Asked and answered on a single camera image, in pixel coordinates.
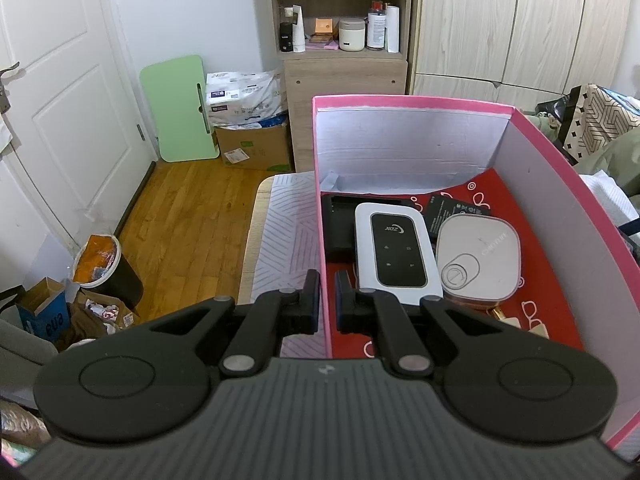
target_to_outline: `trash bin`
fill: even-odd
[[[119,298],[128,308],[135,311],[135,307],[140,302],[145,289],[136,271],[133,270],[127,259],[122,255],[122,246],[118,239],[115,236],[111,236],[111,239],[116,245],[116,257],[111,266],[99,280],[90,283],[79,283],[79,285],[98,294]],[[73,274],[76,273],[78,262],[85,249],[86,245],[76,256]]]

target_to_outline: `zdx logo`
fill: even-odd
[[[400,234],[404,233],[404,229],[402,229],[398,224],[390,225],[385,229],[385,231],[395,231],[396,233],[400,233]]]

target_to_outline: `green cloth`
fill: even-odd
[[[574,169],[578,174],[590,175],[603,170],[627,196],[640,194],[640,127],[612,140],[578,162]]]
[[[556,126],[555,124],[552,125],[552,117],[550,117],[549,114],[542,112],[532,116],[525,113],[525,117],[551,142],[558,139],[559,129],[554,127]]]

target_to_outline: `white device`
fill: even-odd
[[[436,257],[444,291],[478,308],[492,308],[518,288],[520,238],[499,218],[450,216],[440,227]]]
[[[355,213],[358,286],[396,295],[400,303],[442,298],[438,266],[422,215],[412,207],[363,203]]]

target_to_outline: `shelf cabinet door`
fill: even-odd
[[[296,171],[313,171],[312,99],[336,94],[404,94],[402,59],[309,59],[285,61],[291,141]]]
[[[518,0],[503,83],[562,92],[584,0]]]
[[[497,98],[498,91],[491,81],[416,74],[414,95],[473,99],[493,103]]]
[[[574,62],[564,92],[586,83],[610,86],[625,40],[630,0],[585,0]]]
[[[415,71],[500,81],[516,0],[422,0]]]

